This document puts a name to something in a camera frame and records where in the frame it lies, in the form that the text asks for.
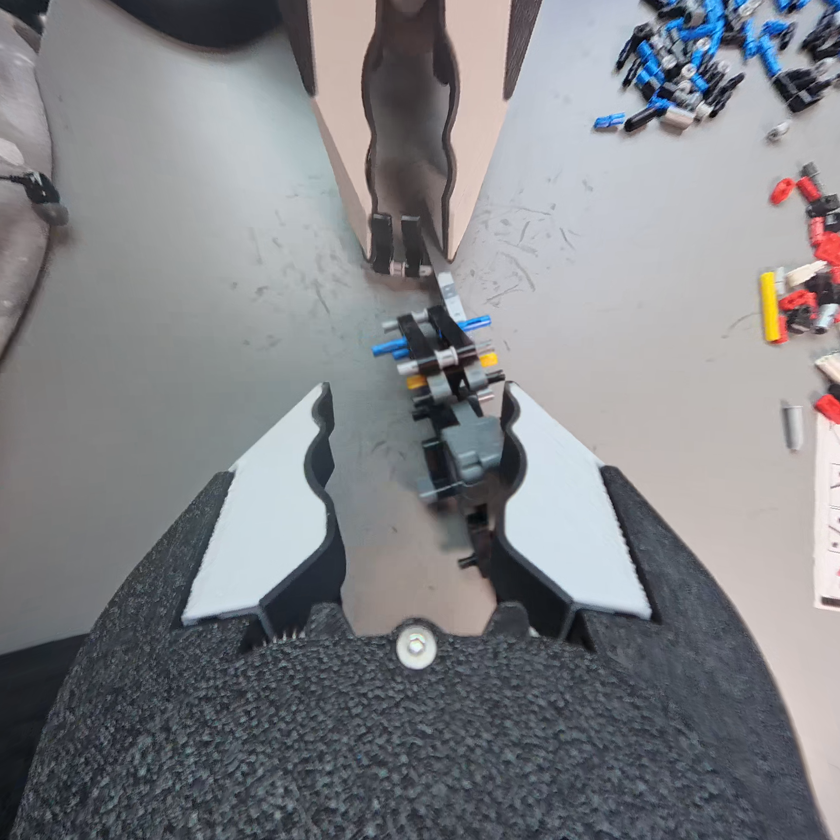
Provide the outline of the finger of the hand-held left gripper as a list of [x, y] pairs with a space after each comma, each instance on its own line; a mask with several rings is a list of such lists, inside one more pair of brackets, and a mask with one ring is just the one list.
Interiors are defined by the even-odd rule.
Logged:
[[453, 168], [446, 254], [453, 260], [476, 208], [508, 110], [504, 90], [511, 4], [447, 1], [444, 10], [457, 76], [457, 105], [448, 135]]
[[372, 131], [364, 110], [364, 60], [375, 33], [375, 1], [310, 1], [312, 109], [344, 212], [364, 257], [371, 254], [373, 200], [366, 174]]

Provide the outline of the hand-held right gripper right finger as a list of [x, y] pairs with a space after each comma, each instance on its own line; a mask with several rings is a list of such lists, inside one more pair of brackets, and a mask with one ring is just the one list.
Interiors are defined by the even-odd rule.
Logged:
[[603, 462], [519, 384], [505, 386], [492, 584], [532, 621], [580, 610], [654, 615], [607, 492]]

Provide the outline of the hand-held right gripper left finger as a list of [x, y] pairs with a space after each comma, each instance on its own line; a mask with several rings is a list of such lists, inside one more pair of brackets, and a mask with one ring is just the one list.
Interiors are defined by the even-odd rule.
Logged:
[[236, 460], [184, 623], [306, 623], [315, 605], [341, 605], [346, 553], [328, 492], [333, 429], [323, 382]]

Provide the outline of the brick vehicle chassis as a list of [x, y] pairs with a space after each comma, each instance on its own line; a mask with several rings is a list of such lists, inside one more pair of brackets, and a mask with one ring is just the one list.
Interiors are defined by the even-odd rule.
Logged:
[[465, 521], [470, 555], [458, 560], [460, 569], [477, 568], [489, 576], [493, 539], [491, 476], [501, 463], [500, 419], [485, 414], [493, 400], [493, 385], [506, 376], [493, 342], [474, 334], [490, 326], [488, 316], [468, 318], [448, 271], [429, 264], [402, 265], [407, 279], [433, 280], [441, 302], [383, 322], [397, 339], [376, 344], [375, 358], [386, 355], [411, 394], [412, 417], [428, 422], [431, 437], [423, 441], [427, 476], [418, 482], [418, 495], [428, 505], [442, 506], [455, 499]]

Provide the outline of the grey desk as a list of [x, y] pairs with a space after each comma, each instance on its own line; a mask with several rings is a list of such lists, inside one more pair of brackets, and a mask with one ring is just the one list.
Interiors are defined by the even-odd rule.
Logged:
[[[761, 67], [681, 134], [592, 132], [637, 107], [611, 74], [634, 2], [542, 6], [454, 264], [512, 380], [618, 467], [761, 646], [838, 836], [838, 612], [813, 606], [814, 421], [830, 335], [769, 346], [758, 278], [810, 259], [816, 164], [838, 191], [838, 92], [794, 121]], [[2, 653], [85, 634], [211, 476], [315, 384], [358, 634], [494, 606], [459, 522], [416, 498], [406, 388], [374, 360], [421, 290], [361, 266], [284, 33], [189, 49], [105, 2], [55, 2], [38, 58], [70, 229], [2, 363]]]

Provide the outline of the pile of blue black pins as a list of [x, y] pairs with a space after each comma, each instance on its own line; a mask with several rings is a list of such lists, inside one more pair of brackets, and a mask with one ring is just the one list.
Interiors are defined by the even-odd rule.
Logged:
[[821, 102], [838, 88], [839, 2], [823, 10], [797, 47], [803, 66], [786, 66], [804, 2], [770, 2], [771, 16], [758, 20], [761, 1], [644, 2], [653, 16], [637, 25], [619, 51], [614, 73], [621, 88], [634, 89], [643, 106], [593, 121], [592, 131], [635, 133], [650, 123], [680, 132], [720, 116], [756, 61], [790, 115]]

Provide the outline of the white sticker sheet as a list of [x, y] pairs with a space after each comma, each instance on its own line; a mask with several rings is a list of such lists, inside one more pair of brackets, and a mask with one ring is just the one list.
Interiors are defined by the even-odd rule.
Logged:
[[815, 419], [814, 606], [839, 610], [839, 426]]

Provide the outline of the yellow brick beam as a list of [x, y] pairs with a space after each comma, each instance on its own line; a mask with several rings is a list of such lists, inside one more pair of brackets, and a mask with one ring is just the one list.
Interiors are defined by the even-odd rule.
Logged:
[[774, 272], [767, 271], [760, 276], [759, 297], [764, 341], [768, 344], [787, 343], [786, 318], [780, 310]]

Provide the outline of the person's grey printed hoodie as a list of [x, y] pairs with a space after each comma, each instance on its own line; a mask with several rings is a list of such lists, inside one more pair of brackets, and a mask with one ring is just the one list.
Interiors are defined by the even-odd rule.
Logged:
[[[1, 13], [2, 175], [52, 175], [52, 141], [25, 26]], [[1, 351], [14, 336], [44, 263], [49, 226], [24, 188], [1, 184]]]

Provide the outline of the pile of red white bricks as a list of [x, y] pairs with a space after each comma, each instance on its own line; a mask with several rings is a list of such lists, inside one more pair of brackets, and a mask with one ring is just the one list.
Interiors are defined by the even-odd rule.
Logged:
[[820, 172], [812, 162], [804, 164], [792, 179], [796, 189], [791, 196], [798, 194], [804, 202], [812, 260], [792, 269], [771, 270], [775, 273], [776, 293], [789, 339], [796, 335], [825, 335], [838, 328], [839, 323], [838, 193], [824, 190]]

